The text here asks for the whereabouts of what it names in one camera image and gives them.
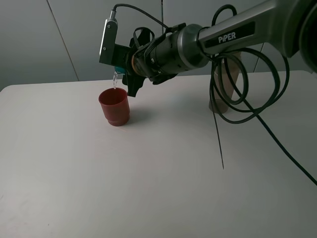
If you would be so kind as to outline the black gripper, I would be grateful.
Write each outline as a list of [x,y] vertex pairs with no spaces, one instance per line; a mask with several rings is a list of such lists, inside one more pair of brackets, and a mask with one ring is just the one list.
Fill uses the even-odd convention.
[[182,31],[166,31],[160,37],[147,27],[133,32],[127,57],[127,69],[122,83],[128,87],[127,95],[135,97],[148,78],[153,84],[161,84],[188,70],[180,51]]

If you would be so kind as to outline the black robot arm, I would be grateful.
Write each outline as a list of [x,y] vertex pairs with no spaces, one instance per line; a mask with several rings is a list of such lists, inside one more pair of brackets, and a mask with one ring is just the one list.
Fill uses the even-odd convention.
[[317,3],[314,0],[268,0],[210,27],[179,24],[144,46],[133,38],[137,50],[127,58],[123,83],[136,96],[148,78],[154,85],[177,74],[204,67],[213,55],[240,52],[269,43],[284,57],[300,52],[306,65],[317,68]]

